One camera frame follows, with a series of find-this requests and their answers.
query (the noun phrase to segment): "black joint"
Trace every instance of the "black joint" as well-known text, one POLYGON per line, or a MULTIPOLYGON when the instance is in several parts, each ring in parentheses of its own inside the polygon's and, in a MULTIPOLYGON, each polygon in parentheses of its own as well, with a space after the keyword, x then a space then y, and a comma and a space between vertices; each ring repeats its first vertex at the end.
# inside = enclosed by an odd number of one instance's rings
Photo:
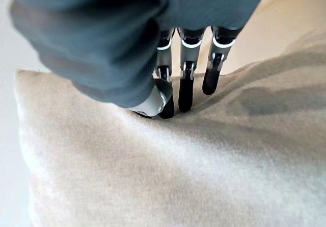
POLYGON ((220 44, 229 44, 231 43, 234 39, 237 38, 239 33, 242 31, 242 28, 240 29, 227 29, 227 28, 222 28, 218 27, 215 28, 215 38, 218 40, 220 44))

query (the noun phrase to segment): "black fingertip pad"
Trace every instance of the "black fingertip pad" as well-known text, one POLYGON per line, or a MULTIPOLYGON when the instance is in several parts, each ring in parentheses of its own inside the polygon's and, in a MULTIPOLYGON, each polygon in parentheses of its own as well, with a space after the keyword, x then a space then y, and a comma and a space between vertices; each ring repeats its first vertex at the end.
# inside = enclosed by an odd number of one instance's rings
POLYGON ((165 105, 163 111, 159 114, 163 119, 169 119, 174 116, 174 101, 173 96, 169 99, 168 103, 165 105))
POLYGON ((194 80, 181 79, 179 91, 179 108, 181 112, 189 111, 193 106, 194 80))
POLYGON ((203 82, 203 92, 206 95, 212 95, 218 86, 220 72, 216 69, 207 69, 203 82))

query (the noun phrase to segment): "robotic hand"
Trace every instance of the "robotic hand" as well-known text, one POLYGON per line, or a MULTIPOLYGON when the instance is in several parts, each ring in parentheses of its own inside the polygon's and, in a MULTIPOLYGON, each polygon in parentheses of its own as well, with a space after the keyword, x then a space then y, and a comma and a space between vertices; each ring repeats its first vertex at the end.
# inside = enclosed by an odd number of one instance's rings
MULTIPOLYGON (((242 30, 219 27, 211 27, 211 29, 213 38, 202 88, 206 95, 212 95, 216 91, 223 63, 226 61, 237 35, 242 30)), ((178 29, 181 38, 181 75, 178 105, 182 112, 189 111, 193 105, 195 70, 204 32, 205 28, 196 31, 178 29)), ((171 44, 173 34, 174 29, 161 32, 161 39, 157 47, 156 74, 160 79, 169 83, 171 83, 170 76, 172 74, 171 44)), ((173 117, 173 97, 171 96, 169 101, 162 93, 160 93, 160 97, 163 101, 156 105, 156 107, 159 107, 160 116, 162 118, 173 117)))
POLYGON ((174 115, 171 43, 181 37, 179 108, 193 104, 194 72, 212 26, 203 92, 260 0, 14 0, 14 26, 53 73, 88 97, 146 117, 174 115), (158 79, 153 79, 153 71, 158 79))

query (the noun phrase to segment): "cushion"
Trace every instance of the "cushion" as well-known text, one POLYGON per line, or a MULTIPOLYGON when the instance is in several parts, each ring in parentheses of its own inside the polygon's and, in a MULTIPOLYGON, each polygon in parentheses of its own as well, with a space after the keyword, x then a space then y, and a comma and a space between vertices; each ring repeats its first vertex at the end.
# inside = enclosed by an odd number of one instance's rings
POLYGON ((212 96, 198 72, 193 109, 169 120, 19 71, 34 227, 324 226, 325 34, 222 76, 212 96))

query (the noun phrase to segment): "white surface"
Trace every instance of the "white surface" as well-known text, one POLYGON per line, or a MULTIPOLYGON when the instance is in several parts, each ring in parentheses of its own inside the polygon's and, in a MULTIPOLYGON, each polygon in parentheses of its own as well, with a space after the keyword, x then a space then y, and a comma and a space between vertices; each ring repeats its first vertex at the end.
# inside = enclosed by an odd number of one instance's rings
POLYGON ((0 0, 0 227, 30 226, 27 214, 28 169, 18 142, 13 92, 16 64, 37 63, 36 55, 11 27, 9 0, 0 0))

